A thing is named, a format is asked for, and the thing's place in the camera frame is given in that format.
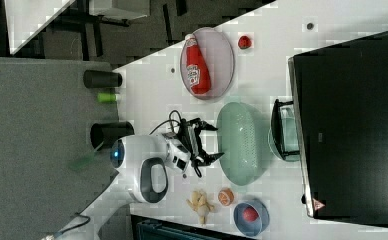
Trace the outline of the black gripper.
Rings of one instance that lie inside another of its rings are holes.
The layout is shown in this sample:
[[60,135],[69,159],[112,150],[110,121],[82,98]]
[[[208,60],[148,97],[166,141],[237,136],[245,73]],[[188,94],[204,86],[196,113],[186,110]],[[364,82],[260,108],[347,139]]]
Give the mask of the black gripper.
[[223,156],[223,153],[202,153],[200,132],[203,130],[217,131],[217,128],[206,121],[200,121],[199,118],[190,121],[182,118],[179,124],[177,136],[180,142],[191,153],[190,160],[192,167],[210,166]]

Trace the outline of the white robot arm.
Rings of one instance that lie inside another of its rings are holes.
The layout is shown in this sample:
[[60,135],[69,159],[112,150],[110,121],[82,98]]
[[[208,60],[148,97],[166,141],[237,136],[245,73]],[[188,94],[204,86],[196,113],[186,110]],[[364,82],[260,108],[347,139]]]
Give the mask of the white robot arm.
[[202,149],[200,133],[215,129],[199,118],[181,119],[176,132],[153,131],[118,139],[110,156],[117,175],[108,188],[65,227],[42,240],[100,240],[99,230],[122,206],[160,202],[168,192],[168,169],[183,173],[191,166],[199,171],[221,157]]

